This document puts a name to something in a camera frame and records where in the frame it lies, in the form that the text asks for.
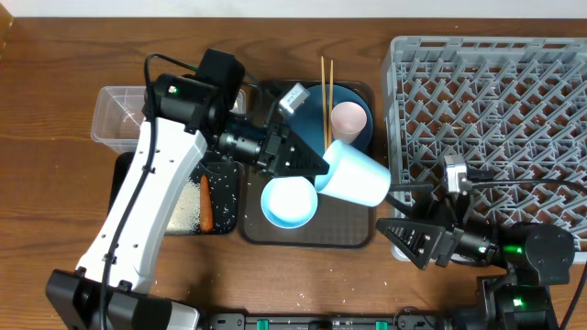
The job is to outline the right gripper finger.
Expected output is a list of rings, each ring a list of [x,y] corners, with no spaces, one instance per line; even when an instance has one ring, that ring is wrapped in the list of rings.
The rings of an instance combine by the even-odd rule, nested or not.
[[[399,248],[420,270],[427,267],[437,243],[446,232],[444,226],[405,218],[378,219],[376,229]]]
[[[395,197],[396,193],[421,192],[431,193],[434,189],[434,184],[429,181],[417,181],[406,184],[392,184],[385,196],[385,201],[390,204],[396,211],[403,215],[410,215],[412,208],[407,204],[402,203]]]

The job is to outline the light blue rice bowl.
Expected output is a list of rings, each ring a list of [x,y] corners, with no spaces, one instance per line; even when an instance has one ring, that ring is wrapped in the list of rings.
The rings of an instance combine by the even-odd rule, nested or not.
[[[307,224],[316,214],[317,192],[304,177],[271,179],[263,188],[260,208],[274,226],[295,229]]]

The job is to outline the light blue cup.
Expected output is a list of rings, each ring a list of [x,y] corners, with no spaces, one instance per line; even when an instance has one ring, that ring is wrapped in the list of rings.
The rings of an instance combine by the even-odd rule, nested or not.
[[[318,193],[346,202],[374,207],[388,194],[391,173],[376,160],[340,140],[324,154],[328,173],[316,175]]]

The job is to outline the pink cup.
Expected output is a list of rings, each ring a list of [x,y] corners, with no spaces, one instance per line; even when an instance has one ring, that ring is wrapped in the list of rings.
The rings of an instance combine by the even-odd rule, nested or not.
[[[335,140],[351,144],[367,125],[367,115],[359,104],[342,102],[331,111],[330,124]]]

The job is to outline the orange carrot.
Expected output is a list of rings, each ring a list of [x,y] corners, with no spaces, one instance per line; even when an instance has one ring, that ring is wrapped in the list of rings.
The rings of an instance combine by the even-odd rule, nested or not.
[[[214,227],[210,186],[205,175],[200,180],[200,227],[203,233],[211,233]]]

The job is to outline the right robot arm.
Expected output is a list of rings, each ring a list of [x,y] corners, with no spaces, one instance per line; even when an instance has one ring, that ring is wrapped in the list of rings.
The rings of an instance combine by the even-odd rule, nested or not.
[[[505,271],[478,278],[477,304],[454,310],[437,321],[437,329],[564,329],[586,280],[580,280],[561,321],[549,289],[570,281],[574,238],[556,225],[499,226],[473,218],[469,192],[498,184],[465,181],[440,201],[432,199],[427,182],[394,184],[385,199],[402,217],[380,218],[376,228],[421,270],[429,263],[447,267],[460,255],[463,265]]]

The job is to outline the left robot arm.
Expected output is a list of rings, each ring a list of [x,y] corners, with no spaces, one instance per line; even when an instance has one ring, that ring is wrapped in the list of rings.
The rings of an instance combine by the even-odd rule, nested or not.
[[[235,118],[246,77],[235,56],[208,49],[185,74],[145,81],[144,121],[105,223],[74,271],[56,269],[46,295],[70,329],[198,329],[200,312],[150,289],[161,241],[189,176],[212,149],[272,177],[312,177],[328,164],[287,125]]]

